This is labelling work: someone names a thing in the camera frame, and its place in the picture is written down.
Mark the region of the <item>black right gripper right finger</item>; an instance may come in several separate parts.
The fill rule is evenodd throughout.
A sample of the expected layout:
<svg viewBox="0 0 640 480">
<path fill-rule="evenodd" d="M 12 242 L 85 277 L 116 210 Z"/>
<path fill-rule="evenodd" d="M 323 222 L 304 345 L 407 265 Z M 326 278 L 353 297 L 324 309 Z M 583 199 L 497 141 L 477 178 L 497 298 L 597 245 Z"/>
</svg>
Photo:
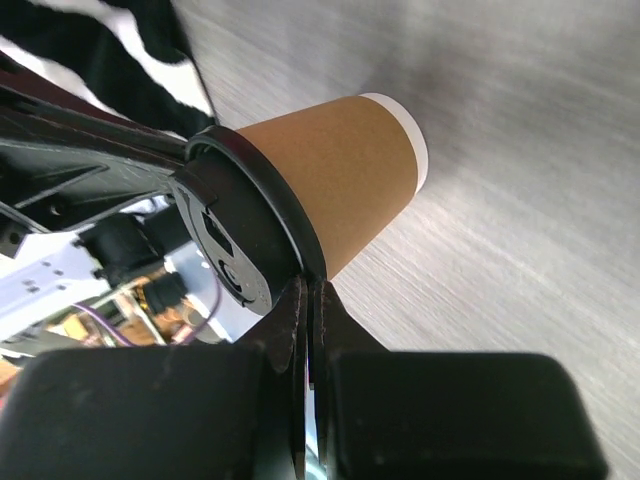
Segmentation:
<svg viewBox="0 0 640 480">
<path fill-rule="evenodd" d="M 385 348 L 328 282 L 309 307 L 319 458 L 332 479 L 604 479 L 578 388 L 531 352 Z"/>
</svg>

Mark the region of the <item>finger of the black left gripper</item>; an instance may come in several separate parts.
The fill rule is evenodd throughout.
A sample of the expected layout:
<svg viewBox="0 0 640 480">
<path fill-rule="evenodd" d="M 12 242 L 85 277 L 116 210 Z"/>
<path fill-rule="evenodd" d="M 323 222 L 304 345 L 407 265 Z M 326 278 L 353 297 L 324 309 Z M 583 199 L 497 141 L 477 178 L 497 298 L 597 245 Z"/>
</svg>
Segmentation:
<svg viewBox="0 0 640 480">
<path fill-rule="evenodd" d="M 1 73 L 1 213 L 32 231 L 74 230 L 168 192 L 184 145 L 34 73 Z"/>
</svg>

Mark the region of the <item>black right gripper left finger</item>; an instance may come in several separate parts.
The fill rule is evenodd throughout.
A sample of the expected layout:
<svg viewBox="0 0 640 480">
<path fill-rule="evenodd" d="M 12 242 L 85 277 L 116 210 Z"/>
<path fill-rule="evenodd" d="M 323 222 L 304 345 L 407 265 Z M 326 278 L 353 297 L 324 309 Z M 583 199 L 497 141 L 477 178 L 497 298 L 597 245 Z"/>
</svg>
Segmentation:
<svg viewBox="0 0 640 480">
<path fill-rule="evenodd" d="M 233 343 L 66 349 L 1 411 L 5 479 L 301 479 L 307 286 Z"/>
</svg>

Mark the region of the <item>brown paper coffee cup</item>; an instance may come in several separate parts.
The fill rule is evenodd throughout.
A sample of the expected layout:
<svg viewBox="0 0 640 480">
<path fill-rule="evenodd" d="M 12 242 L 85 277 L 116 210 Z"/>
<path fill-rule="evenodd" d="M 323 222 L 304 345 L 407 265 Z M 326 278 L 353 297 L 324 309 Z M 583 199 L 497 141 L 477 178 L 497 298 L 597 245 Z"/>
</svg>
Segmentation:
<svg viewBox="0 0 640 480">
<path fill-rule="evenodd" d="M 329 278 L 405 209 L 428 175 L 429 153 L 418 122 L 380 93 L 339 98 L 238 132 L 296 195 Z"/>
</svg>

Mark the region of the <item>black plastic cup lid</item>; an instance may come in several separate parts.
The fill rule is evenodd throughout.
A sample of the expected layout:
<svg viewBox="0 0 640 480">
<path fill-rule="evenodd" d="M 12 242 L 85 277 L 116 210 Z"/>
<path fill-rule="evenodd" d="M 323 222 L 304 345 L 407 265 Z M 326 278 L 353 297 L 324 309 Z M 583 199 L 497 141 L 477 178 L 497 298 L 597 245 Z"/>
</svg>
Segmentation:
<svg viewBox="0 0 640 480">
<path fill-rule="evenodd" d="M 326 279 L 318 236 L 293 189 L 241 134 L 213 126 L 192 137 L 169 178 L 183 222 L 222 286 L 268 314 L 289 282 Z"/>
</svg>

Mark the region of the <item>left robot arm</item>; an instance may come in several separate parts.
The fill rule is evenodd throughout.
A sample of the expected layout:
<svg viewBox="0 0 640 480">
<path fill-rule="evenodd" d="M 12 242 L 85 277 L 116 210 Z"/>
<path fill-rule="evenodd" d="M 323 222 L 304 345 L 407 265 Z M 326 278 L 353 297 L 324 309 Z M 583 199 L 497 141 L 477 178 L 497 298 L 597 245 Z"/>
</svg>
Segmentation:
<svg viewBox="0 0 640 480">
<path fill-rule="evenodd" d="M 190 240 L 169 194 L 182 140 L 1 63 L 1 341 L 154 272 Z"/>
</svg>

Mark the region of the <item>zebra print pillow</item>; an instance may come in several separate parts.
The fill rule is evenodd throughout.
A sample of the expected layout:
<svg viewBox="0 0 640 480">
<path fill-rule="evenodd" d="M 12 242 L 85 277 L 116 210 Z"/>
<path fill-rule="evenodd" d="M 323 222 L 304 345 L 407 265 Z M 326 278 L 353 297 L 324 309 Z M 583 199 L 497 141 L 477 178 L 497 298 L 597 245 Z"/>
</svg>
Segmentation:
<svg viewBox="0 0 640 480">
<path fill-rule="evenodd" d="M 1 51 L 86 103 L 189 138 L 217 124 L 169 1 L 4 1 Z"/>
</svg>

